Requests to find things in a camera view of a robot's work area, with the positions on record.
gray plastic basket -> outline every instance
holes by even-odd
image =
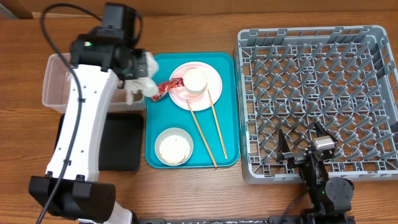
[[[340,141],[331,177],[398,179],[397,69],[382,27],[242,30],[235,66],[246,182],[300,182],[276,161],[277,131],[302,151],[316,120]]]

bowl of rice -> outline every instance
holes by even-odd
[[[192,138],[181,128],[166,129],[156,138],[156,156],[168,166],[182,165],[189,160],[192,152]]]

wooden table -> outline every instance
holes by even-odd
[[[398,58],[398,13],[314,12],[219,16],[146,17],[140,42],[154,54],[216,52],[232,55],[242,29],[377,24],[388,33]],[[94,19],[53,19],[47,25],[62,52]],[[38,20],[0,21],[0,222],[33,223],[42,207],[28,194],[29,178],[44,175],[60,114],[41,102],[44,71],[53,54]],[[116,185],[117,201],[139,218],[249,218],[280,215],[301,192],[299,185],[249,185],[241,163],[225,169],[158,170],[144,150],[138,172],[102,172],[99,181]],[[398,182],[356,182],[357,223],[398,223]],[[291,213],[309,207],[299,202]],[[71,223],[46,215],[44,223]]]

red snack packet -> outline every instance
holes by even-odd
[[[162,82],[161,84],[157,85],[159,89],[159,93],[152,96],[150,99],[152,102],[157,102],[159,101],[166,93],[169,92],[172,88],[175,87],[182,87],[185,86],[182,78],[172,78],[169,81]]]

clear plastic box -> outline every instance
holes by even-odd
[[[63,54],[67,60],[70,54]],[[45,69],[42,103],[46,107],[53,108],[59,113],[64,113],[69,97],[69,86],[72,76],[68,68],[62,63],[57,54],[49,57],[47,68]],[[145,97],[138,93],[134,95],[132,105],[126,104],[126,94],[124,90],[115,90],[109,112],[144,110],[146,107]]]

